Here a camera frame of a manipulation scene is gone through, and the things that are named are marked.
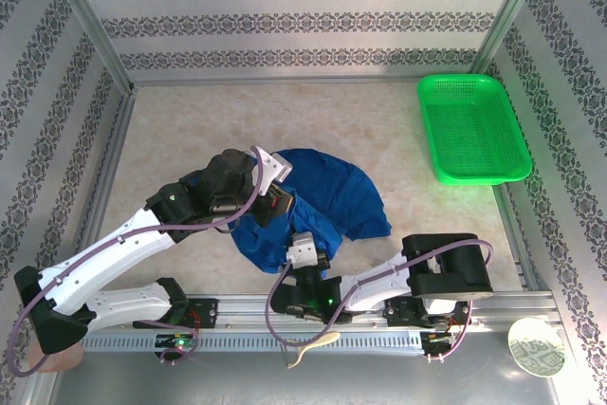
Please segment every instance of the plastic mesh basket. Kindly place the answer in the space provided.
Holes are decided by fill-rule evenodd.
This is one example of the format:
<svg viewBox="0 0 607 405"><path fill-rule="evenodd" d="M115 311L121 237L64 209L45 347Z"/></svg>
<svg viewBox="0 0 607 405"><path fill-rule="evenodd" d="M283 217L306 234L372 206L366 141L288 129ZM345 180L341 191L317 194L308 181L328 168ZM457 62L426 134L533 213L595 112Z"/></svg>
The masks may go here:
<svg viewBox="0 0 607 405"><path fill-rule="evenodd" d="M502 85L484 75L436 75L417 94L437 179L497 185L526 178L531 157Z"/></svg>

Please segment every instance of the small white plate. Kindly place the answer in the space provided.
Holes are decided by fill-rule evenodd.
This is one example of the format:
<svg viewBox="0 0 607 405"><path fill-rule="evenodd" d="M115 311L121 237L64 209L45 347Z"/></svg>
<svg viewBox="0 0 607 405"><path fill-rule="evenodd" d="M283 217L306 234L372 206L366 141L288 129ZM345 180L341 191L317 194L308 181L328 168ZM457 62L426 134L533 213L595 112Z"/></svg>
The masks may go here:
<svg viewBox="0 0 607 405"><path fill-rule="evenodd" d="M535 318L523 318L512 324L508 347L516 363L536 377L552 377L565 365L565 347L559 334Z"/></svg>

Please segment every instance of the patterned wall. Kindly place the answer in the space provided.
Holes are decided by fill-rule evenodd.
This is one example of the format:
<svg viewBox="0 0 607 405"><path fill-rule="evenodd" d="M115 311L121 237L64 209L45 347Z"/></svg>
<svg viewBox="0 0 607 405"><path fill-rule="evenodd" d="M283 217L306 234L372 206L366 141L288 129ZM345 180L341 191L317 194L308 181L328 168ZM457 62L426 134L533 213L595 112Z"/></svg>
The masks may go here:
<svg viewBox="0 0 607 405"><path fill-rule="evenodd" d="M0 0L0 56L0 404L8 404L24 384L4 351L20 306L12 276L77 249L122 95L66 0ZM22 345L29 339L24 328Z"/></svg>
<svg viewBox="0 0 607 405"><path fill-rule="evenodd" d="M508 185L510 202L593 403L607 403L606 4L526 0L489 71L504 83L535 163Z"/></svg>
<svg viewBox="0 0 607 405"><path fill-rule="evenodd" d="M503 0L90 0L136 81L465 71Z"/></svg>

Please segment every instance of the blue cloth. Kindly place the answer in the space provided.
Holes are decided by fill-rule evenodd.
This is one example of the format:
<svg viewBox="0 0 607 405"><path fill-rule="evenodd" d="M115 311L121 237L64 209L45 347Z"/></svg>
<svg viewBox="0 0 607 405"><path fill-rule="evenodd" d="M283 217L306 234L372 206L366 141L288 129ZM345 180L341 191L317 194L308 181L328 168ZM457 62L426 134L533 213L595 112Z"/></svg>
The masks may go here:
<svg viewBox="0 0 607 405"><path fill-rule="evenodd" d="M231 234L236 247L262 271L278 271L294 232L311 231L317 249L326 250L330 260L343 235L351 240L390 235L381 197L360 168L311 149L278 154L293 165L281 185L295 196L289 212L265 228L250 215L242 217Z"/></svg>

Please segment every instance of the green plastic tray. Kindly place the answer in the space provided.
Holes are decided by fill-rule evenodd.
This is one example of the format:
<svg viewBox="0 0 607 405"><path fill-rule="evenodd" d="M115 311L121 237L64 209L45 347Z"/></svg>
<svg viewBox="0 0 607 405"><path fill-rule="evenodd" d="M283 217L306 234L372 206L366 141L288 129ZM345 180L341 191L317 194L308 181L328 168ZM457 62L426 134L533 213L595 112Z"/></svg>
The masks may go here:
<svg viewBox="0 0 607 405"><path fill-rule="evenodd" d="M498 81L485 75L428 76L417 95L440 182L498 185L531 173L531 156Z"/></svg>

